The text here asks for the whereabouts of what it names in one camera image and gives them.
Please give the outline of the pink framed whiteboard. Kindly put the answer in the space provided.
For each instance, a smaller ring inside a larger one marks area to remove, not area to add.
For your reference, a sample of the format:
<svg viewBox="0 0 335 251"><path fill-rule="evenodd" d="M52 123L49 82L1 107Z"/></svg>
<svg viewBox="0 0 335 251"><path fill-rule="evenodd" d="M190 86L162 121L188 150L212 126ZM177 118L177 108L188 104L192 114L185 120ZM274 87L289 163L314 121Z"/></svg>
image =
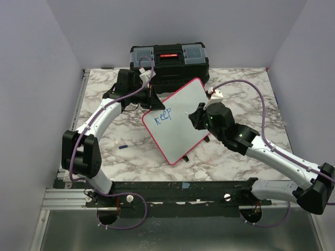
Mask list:
<svg viewBox="0 0 335 251"><path fill-rule="evenodd" d="M209 134L194 129L184 113L193 113L199 103L207 101L203 83L194 78L162 101L165 110L150 110L142 116L143 125L170 165L176 164Z"/></svg>

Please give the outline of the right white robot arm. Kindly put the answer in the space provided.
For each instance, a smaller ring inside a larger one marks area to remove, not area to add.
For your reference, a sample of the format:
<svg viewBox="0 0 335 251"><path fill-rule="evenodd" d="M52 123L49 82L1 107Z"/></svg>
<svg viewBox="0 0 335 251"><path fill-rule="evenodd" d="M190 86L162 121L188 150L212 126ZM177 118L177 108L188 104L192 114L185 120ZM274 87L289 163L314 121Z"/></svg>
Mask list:
<svg viewBox="0 0 335 251"><path fill-rule="evenodd" d="M275 199L297 203L309 213L323 214L334 190L332 165L305 161L266 142L255 129L236 123L231 110L220 102L208 107L201 102L188 118L196 130L209 131L227 149L256 159L290 179L287 182L256 180L252 187L241 191L245 204Z"/></svg>

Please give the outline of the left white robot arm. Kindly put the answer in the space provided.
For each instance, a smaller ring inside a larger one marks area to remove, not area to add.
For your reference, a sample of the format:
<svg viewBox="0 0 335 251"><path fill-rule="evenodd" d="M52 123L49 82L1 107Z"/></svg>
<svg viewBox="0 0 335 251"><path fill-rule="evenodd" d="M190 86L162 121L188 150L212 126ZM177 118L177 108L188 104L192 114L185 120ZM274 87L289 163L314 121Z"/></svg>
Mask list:
<svg viewBox="0 0 335 251"><path fill-rule="evenodd" d="M69 172L71 181L83 180L99 191L98 200L106 207L115 203L116 194L112 191L112 180L101 169L99 141L109 125L130 104L150 110L165 109L150 83L154 76L154 70L144 68L138 72L119 70L116 83L103 94L100 105L89 119L62 136L62 168Z"/></svg>

